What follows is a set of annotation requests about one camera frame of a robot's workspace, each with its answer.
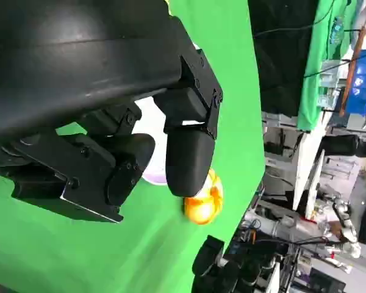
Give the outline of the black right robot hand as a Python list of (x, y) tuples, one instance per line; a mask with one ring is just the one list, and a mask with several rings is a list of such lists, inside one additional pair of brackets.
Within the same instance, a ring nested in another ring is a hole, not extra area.
[(192, 292), (279, 292), (281, 260), (273, 244), (208, 236), (193, 262)]

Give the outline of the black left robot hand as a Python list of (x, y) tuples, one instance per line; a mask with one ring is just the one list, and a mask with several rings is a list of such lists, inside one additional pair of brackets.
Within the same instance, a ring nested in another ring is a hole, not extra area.
[(165, 1), (0, 1), (0, 176), (75, 220), (122, 220), (155, 149), (136, 101), (165, 114), (166, 179), (202, 189), (221, 86)]

